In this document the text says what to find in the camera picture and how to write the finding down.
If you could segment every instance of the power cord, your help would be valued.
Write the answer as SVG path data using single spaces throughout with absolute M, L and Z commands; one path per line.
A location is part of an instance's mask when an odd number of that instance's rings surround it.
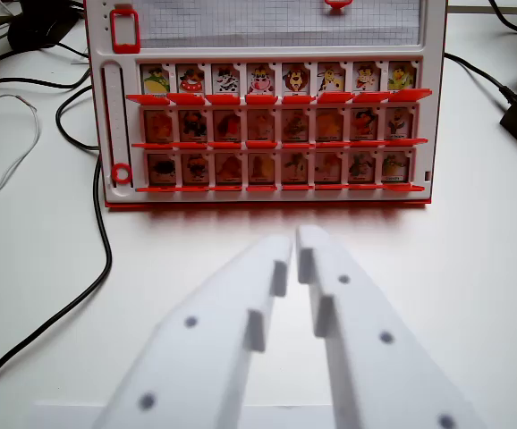
M 81 94 L 87 90 L 89 90 L 91 87 L 86 87 L 83 90 L 79 91 Z M 70 99 L 73 101 L 76 97 L 71 96 Z M 65 108 L 65 105 L 68 105 L 69 103 L 63 103 L 62 110 Z M 84 145 L 83 143 L 78 142 L 78 140 L 70 138 L 68 140 L 70 143 L 72 143 L 74 146 L 81 150 L 97 150 L 97 147 L 92 147 L 88 145 Z M 93 187 L 92 187 L 92 194 L 93 194 L 93 202 L 94 202 L 94 213 L 96 215 L 96 221 L 97 221 L 97 228 L 99 229 L 99 235 L 101 236 L 102 243 L 104 245 L 104 251 L 106 252 L 106 264 L 104 266 L 103 271 L 101 274 L 97 277 L 97 279 L 90 284 L 90 286 L 85 289 L 75 300 L 73 300 L 70 304 L 62 308 L 59 312 L 57 312 L 55 315 L 50 317 L 47 321 L 45 321 L 36 331 L 34 331 L 32 334 L 30 334 L 28 337 L 26 337 L 24 340 L 22 340 L 20 343 L 18 343 L 16 346 L 14 346 L 12 349 L 10 349 L 4 356 L 0 358 L 0 368 L 2 368 L 10 359 L 12 359 L 15 355 L 17 355 L 20 351 L 25 349 L 28 345 L 30 345 L 37 337 L 39 337 L 42 333 L 44 333 L 48 328 L 50 328 L 53 324 L 55 324 L 58 320 L 60 320 L 62 317 L 67 315 L 70 311 L 72 311 L 74 308 L 76 308 L 84 299 L 86 299 L 88 296 L 90 296 L 92 293 L 94 293 L 105 281 L 107 276 L 109 275 L 109 272 L 111 271 L 112 264 L 113 264 L 113 255 L 112 255 L 112 249 L 109 244 L 109 239 L 107 237 L 106 233 L 106 227 L 104 225 L 104 221 L 101 214 L 101 206 L 99 204 L 99 176 L 101 172 L 101 158 L 97 158 L 96 162 L 96 169 L 94 171 L 94 180 L 93 180 Z
M 501 13 L 499 10 L 499 6 L 497 6 L 497 3 L 495 3 L 495 0 L 488 0 L 491 3 L 491 7 L 493 7 L 493 11 L 495 12 L 495 15 L 497 15 L 497 18 L 502 22 L 506 27 L 509 27 L 510 29 L 514 29 L 517 31 L 517 26 L 511 22 L 509 22 Z
M 38 140 L 40 138 L 40 124 L 39 124 L 39 120 L 38 120 L 38 115 L 36 114 L 36 107 L 31 105 L 24 98 L 22 98 L 20 96 L 16 96 L 14 94 L 3 94 L 0 96 L 0 98 L 4 98 L 4 97 L 18 98 L 20 101 L 23 102 L 23 104 L 25 104 L 27 107 L 30 108 L 32 115 L 34 116 L 34 125 L 35 125 L 36 130 L 34 132 L 34 139 L 32 140 L 32 144 L 30 145 L 30 147 L 28 147 L 28 149 L 26 151 L 24 151 L 18 158 L 16 158 L 16 160 L 13 163 L 11 163 L 10 166 L 4 171 L 4 174 L 0 178 L 0 191 L 2 190 L 2 188 L 4 186 L 6 186 L 6 183 L 8 183 L 8 181 L 10 180 L 10 178 L 12 177 L 12 175 L 14 174 L 14 172 L 16 171 L 16 169 L 18 168 L 20 163 L 24 160 L 24 158 L 26 156 L 28 156 L 28 154 L 36 146 L 36 144 L 38 143 Z
M 64 129 L 62 125 L 62 115 L 64 114 L 64 109 L 73 102 L 76 98 L 81 96 L 84 92 L 91 90 L 91 85 L 80 89 L 78 92 L 73 94 L 70 98 L 65 100 L 62 105 L 56 110 L 55 112 L 55 125 L 58 127 L 58 130 L 60 133 L 64 136 L 66 140 L 68 140 L 70 143 L 72 143 L 74 146 L 76 146 L 78 149 L 81 150 L 99 150 L 99 146 L 89 146 L 81 143 L 80 141 L 76 140 L 74 137 L 69 135 L 66 130 Z

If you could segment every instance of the red plastic frame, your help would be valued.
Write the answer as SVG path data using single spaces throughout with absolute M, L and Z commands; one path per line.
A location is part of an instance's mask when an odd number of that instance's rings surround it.
M 115 40 L 115 16 L 133 16 L 133 25 L 135 25 L 135 44 L 121 44 L 119 45 Z M 133 9 L 113 9 L 109 13 L 110 20 L 112 22 L 112 48 L 116 54 L 138 54 L 141 50 L 141 39 L 140 39 L 140 17 Z

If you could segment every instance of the grid paper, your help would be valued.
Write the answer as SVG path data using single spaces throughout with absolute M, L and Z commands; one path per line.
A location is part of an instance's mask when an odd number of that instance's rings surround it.
M 142 47 L 417 45 L 420 0 L 133 0 Z

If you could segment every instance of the screw hole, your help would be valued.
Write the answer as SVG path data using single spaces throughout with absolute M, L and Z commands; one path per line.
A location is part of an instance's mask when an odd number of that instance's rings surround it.
M 439 425 L 443 427 L 444 429 L 454 429 L 457 427 L 455 425 L 455 421 L 453 420 L 453 417 L 443 415 L 439 417 Z
M 155 405 L 155 395 L 153 393 L 145 393 L 140 398 L 140 408 L 144 411 L 152 409 Z
M 190 315 L 185 319 L 185 326 L 187 326 L 188 328 L 192 328 L 197 324 L 197 322 L 197 317 L 193 317 L 192 315 Z
M 394 342 L 394 336 L 388 331 L 383 331 L 380 333 L 380 340 L 385 344 L 392 344 Z

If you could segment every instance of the cow character card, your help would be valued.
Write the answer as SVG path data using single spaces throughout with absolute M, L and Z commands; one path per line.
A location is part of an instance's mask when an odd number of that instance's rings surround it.
M 310 93 L 310 70 L 303 63 L 283 64 L 283 90 L 286 96 L 307 96 Z
M 239 71 L 231 64 L 213 64 L 213 94 L 239 96 Z
M 248 110 L 249 140 L 274 140 L 275 117 L 267 109 Z
M 184 186 L 208 185 L 208 161 L 202 154 L 183 154 L 182 175 Z
M 148 154 L 149 186 L 175 186 L 175 161 L 168 154 Z
M 272 96 L 275 94 L 275 72 L 268 64 L 249 64 L 247 66 L 247 94 L 257 96 Z
M 215 172 L 217 186 L 242 184 L 241 159 L 234 153 L 216 153 Z
M 309 163 L 304 152 L 281 154 L 281 182 L 283 184 L 307 184 Z

